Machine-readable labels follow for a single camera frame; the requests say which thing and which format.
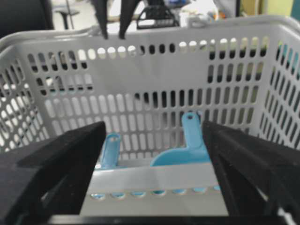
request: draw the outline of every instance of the white object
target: white object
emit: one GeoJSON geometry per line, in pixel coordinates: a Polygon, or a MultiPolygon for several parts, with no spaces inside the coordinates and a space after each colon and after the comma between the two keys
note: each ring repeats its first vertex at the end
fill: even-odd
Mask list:
{"type": "Polygon", "coordinates": [[[88,194],[99,199],[87,196],[83,214],[225,215],[211,167],[196,169],[197,177],[192,166],[182,166],[186,176],[178,178],[164,167],[131,167],[184,145],[180,116],[188,111],[299,149],[300,26],[280,16],[197,23],[139,30],[126,40],[103,40],[98,27],[3,38],[1,151],[103,120],[108,133],[122,136],[120,164],[129,167],[122,171],[130,182],[123,195],[111,195],[95,173],[88,194]],[[135,179],[138,173],[144,177],[135,179]],[[150,187],[148,175],[169,179],[150,187]],[[203,186],[206,192],[194,191],[203,186]]]}
{"type": "Polygon", "coordinates": [[[194,17],[204,22],[211,22],[213,21],[212,15],[216,15],[216,20],[219,17],[218,8],[213,0],[193,0],[181,8],[180,26],[186,27],[186,21],[194,17]]]}

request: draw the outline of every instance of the blue scoop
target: blue scoop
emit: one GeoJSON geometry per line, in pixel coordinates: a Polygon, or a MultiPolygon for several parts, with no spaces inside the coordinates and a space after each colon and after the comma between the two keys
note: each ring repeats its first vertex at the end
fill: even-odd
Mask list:
{"type": "MultiPolygon", "coordinates": [[[[169,149],[160,153],[152,160],[151,166],[210,162],[210,157],[203,141],[198,115],[193,112],[187,112],[182,115],[181,121],[186,147],[169,149]]],[[[112,133],[106,137],[100,159],[101,170],[119,168],[117,164],[120,153],[120,142],[121,138],[119,134],[112,133]]]]}
{"type": "Polygon", "coordinates": [[[117,168],[120,153],[121,136],[116,133],[108,135],[105,139],[100,164],[101,170],[117,168]]]}
{"type": "Polygon", "coordinates": [[[198,115],[194,112],[187,112],[182,115],[181,121],[186,147],[169,149],[160,153],[152,160],[151,166],[210,162],[198,115]]]}

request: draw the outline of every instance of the black chair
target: black chair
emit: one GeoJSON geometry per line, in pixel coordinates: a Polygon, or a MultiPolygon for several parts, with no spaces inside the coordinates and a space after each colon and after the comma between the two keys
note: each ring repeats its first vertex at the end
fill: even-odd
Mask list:
{"type": "MultiPolygon", "coordinates": [[[[68,29],[67,7],[54,10],[60,13],[65,29],[68,29]]],[[[79,11],[70,10],[71,15],[79,11]]],[[[53,8],[51,0],[1,0],[0,38],[19,31],[53,30],[53,8]]]]}

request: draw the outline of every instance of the yellow wall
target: yellow wall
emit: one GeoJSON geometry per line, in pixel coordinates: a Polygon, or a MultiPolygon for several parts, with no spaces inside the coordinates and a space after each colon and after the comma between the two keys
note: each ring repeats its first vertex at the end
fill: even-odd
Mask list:
{"type": "MultiPolygon", "coordinates": [[[[241,0],[243,10],[248,15],[254,15],[255,1],[241,0]]],[[[293,0],[260,0],[260,14],[290,15],[293,7],[293,0]]]]}
{"type": "Polygon", "coordinates": [[[272,15],[290,15],[293,0],[263,0],[262,12],[272,15]]]}

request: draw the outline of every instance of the white plastic basket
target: white plastic basket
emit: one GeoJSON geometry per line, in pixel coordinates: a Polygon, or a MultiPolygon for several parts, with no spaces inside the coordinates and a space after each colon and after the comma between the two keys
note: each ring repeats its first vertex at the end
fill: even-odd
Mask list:
{"type": "Polygon", "coordinates": [[[111,179],[95,172],[83,214],[226,214],[211,188],[211,165],[141,165],[184,145],[180,116],[187,111],[299,149],[300,27],[280,16],[190,25],[128,33],[126,40],[103,40],[97,28],[2,39],[1,151],[103,120],[108,133],[122,135],[120,165],[139,168],[106,171],[111,179]],[[180,188],[185,193],[172,192],[180,188]]]}

